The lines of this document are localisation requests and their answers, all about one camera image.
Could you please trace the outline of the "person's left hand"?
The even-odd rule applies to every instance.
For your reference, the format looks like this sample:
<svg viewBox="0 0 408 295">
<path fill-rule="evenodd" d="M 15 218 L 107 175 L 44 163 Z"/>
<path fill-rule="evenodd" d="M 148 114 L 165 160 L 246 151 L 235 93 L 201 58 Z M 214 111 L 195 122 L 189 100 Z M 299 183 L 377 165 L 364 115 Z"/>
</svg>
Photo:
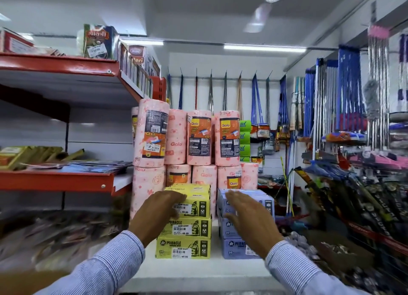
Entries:
<svg viewBox="0 0 408 295">
<path fill-rule="evenodd" d="M 185 194 L 173 190 L 158 191 L 149 196 L 129 223 L 128 230 L 146 248 L 156 239 L 171 219 L 171 208 L 186 199 Z"/>
</svg>

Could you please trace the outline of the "person's right hand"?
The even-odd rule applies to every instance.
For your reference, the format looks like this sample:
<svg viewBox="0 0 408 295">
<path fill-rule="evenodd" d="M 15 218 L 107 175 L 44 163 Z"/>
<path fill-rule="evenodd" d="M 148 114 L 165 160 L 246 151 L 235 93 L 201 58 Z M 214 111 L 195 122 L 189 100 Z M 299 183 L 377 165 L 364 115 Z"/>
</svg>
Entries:
<svg viewBox="0 0 408 295">
<path fill-rule="evenodd" d="M 239 216 L 238 234 L 243 241 L 263 260 L 270 250 L 283 241 L 270 212 L 250 196 L 229 190 L 227 200 Z"/>
</svg>

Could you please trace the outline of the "person's right forearm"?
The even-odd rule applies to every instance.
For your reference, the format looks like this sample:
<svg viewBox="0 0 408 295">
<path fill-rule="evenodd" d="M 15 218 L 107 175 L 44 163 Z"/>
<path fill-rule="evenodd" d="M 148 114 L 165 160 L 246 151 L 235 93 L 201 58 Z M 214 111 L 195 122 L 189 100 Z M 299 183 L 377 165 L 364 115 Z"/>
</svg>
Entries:
<svg viewBox="0 0 408 295">
<path fill-rule="evenodd" d="M 292 295 L 371 295 L 326 274 L 285 240 L 269 251 L 265 266 Z"/>
</svg>

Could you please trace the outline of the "purple garbage bag box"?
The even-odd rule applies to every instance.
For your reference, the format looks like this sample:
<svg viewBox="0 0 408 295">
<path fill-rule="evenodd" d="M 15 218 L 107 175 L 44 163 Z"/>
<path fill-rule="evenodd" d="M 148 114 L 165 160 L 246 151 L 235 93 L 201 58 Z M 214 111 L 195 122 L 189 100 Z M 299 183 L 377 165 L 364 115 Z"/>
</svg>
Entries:
<svg viewBox="0 0 408 295">
<path fill-rule="evenodd" d="M 238 234 L 237 230 L 233 223 L 226 217 L 223 217 L 221 214 L 218 216 L 219 223 L 219 235 L 224 240 L 240 240 L 241 237 Z"/>
<path fill-rule="evenodd" d="M 226 260 L 257 260 L 260 259 L 245 241 L 221 239 L 222 256 Z"/>
<path fill-rule="evenodd" d="M 224 217 L 227 213 L 236 213 L 234 207 L 227 200 L 226 193 L 229 189 L 218 189 L 217 191 L 217 214 L 220 217 Z M 264 208 L 266 208 L 270 214 L 275 217 L 275 201 L 274 199 L 267 195 L 261 190 L 243 190 L 243 189 L 231 189 L 231 191 L 239 191 L 242 194 L 250 196 L 255 201 L 261 203 Z"/>
</svg>

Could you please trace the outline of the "yellow garbage bag box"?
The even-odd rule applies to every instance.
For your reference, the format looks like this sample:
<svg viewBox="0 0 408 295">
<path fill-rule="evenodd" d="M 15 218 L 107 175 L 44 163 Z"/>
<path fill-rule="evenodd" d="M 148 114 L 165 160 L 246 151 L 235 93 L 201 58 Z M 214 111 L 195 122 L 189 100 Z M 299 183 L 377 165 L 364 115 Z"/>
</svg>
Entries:
<svg viewBox="0 0 408 295">
<path fill-rule="evenodd" d="M 160 236 L 190 236 L 211 239 L 212 219 L 198 217 L 180 217 L 170 220 Z"/>
<path fill-rule="evenodd" d="M 186 199 L 173 207 L 180 217 L 211 218 L 211 187 L 208 184 L 176 183 L 164 190 L 186 195 Z"/>
<path fill-rule="evenodd" d="M 158 259 L 206 260 L 211 256 L 211 239 L 188 236 L 160 236 L 155 257 Z"/>
</svg>

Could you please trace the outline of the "stack of pink towel rolls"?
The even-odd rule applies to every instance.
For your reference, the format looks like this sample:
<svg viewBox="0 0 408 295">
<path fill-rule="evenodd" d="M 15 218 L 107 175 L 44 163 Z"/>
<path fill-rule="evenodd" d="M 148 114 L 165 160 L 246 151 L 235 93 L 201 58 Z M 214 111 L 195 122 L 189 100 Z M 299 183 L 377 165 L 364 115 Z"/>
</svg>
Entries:
<svg viewBox="0 0 408 295">
<path fill-rule="evenodd" d="M 174 183 L 191 183 L 186 163 L 187 113 L 142 99 L 131 109 L 134 146 L 130 219 L 144 201 Z"/>
</svg>

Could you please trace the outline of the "red metal shelf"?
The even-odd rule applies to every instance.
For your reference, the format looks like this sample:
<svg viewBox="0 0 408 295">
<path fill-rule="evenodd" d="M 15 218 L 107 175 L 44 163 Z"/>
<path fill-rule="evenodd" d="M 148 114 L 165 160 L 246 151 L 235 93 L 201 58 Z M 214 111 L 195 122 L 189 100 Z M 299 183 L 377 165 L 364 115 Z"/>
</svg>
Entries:
<svg viewBox="0 0 408 295">
<path fill-rule="evenodd" d="M 0 53 L 0 71 L 89 77 L 91 82 L 121 84 L 137 102 L 145 97 L 115 60 Z"/>
<path fill-rule="evenodd" d="M 119 196 L 131 191 L 132 180 L 132 171 L 124 174 L 0 171 L 0 191 L 61 191 Z"/>
</svg>

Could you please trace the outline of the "pile of blurred packets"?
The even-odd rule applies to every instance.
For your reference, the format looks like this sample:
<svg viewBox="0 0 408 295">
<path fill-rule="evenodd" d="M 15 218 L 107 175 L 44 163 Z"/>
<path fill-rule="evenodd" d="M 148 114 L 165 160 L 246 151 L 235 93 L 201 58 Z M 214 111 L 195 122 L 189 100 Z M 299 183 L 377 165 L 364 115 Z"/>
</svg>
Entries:
<svg viewBox="0 0 408 295">
<path fill-rule="evenodd" d="M 122 210 L 0 211 L 0 275 L 69 273 L 128 225 Z"/>
</svg>

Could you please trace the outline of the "row of black packaged bats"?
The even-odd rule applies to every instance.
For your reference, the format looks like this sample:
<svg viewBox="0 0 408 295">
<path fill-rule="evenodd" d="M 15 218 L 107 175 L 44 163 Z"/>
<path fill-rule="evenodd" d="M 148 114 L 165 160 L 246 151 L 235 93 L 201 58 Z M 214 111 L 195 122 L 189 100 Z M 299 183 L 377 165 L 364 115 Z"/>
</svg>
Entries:
<svg viewBox="0 0 408 295">
<path fill-rule="evenodd" d="M 337 165 L 293 171 L 327 213 L 408 245 L 408 183 L 360 177 Z"/>
</svg>

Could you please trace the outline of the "row of packets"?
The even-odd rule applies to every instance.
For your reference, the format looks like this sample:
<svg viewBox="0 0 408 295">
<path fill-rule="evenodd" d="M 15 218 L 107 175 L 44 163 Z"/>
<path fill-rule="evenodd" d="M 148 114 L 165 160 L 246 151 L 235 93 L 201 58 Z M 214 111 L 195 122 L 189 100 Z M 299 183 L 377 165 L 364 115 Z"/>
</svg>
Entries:
<svg viewBox="0 0 408 295">
<path fill-rule="evenodd" d="M 135 84 L 144 98 L 151 99 L 150 76 L 161 77 L 161 69 L 146 46 L 119 44 L 120 70 Z"/>
</svg>

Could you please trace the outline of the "long tube light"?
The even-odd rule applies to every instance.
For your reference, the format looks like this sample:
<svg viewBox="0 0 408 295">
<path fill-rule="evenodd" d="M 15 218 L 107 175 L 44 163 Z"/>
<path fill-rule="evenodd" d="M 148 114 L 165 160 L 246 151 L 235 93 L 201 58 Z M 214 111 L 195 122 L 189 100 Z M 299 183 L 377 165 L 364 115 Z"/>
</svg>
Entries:
<svg viewBox="0 0 408 295">
<path fill-rule="evenodd" d="M 304 53 L 307 47 L 276 46 L 276 45 L 247 45 L 247 44 L 224 44 L 224 50 L 256 51 L 256 52 L 282 52 L 282 53 Z"/>
</svg>

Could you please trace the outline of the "green printed carton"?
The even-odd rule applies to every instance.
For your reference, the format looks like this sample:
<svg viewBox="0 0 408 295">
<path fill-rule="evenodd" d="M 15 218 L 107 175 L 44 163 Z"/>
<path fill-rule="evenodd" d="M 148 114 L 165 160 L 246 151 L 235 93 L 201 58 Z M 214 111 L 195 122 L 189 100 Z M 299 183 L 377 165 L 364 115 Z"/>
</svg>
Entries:
<svg viewBox="0 0 408 295">
<path fill-rule="evenodd" d="M 83 56 L 118 60 L 119 34 L 114 26 L 84 24 Z"/>
</svg>

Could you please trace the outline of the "bundle of steel rods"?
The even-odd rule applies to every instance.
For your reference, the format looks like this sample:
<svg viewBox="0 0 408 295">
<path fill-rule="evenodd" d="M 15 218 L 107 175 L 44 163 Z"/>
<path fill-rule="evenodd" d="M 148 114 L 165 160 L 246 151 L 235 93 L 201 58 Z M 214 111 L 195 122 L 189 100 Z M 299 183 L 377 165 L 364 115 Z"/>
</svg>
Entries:
<svg viewBox="0 0 408 295">
<path fill-rule="evenodd" d="M 372 24 L 368 28 L 368 81 L 364 86 L 368 121 L 368 145 L 376 151 L 389 142 L 389 29 Z"/>
</svg>

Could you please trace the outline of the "white ceiling fan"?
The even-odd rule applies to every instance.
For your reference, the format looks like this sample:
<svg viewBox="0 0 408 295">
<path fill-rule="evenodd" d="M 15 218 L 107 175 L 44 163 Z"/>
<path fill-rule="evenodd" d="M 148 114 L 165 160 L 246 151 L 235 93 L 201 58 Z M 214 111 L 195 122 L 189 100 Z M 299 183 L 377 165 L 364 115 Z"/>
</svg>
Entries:
<svg viewBox="0 0 408 295">
<path fill-rule="evenodd" d="M 263 30 L 269 14 L 272 10 L 272 3 L 262 3 L 253 13 L 251 20 L 244 28 L 245 33 L 259 33 Z"/>
</svg>

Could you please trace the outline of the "red flat box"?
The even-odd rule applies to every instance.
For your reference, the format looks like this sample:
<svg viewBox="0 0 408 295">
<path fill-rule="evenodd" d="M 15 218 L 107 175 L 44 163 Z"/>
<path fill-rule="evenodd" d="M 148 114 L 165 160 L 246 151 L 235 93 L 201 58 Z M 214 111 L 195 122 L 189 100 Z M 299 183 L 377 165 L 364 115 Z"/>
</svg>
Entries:
<svg viewBox="0 0 408 295">
<path fill-rule="evenodd" d="M 33 54 L 34 43 L 23 36 L 0 27 L 0 53 Z"/>
</svg>

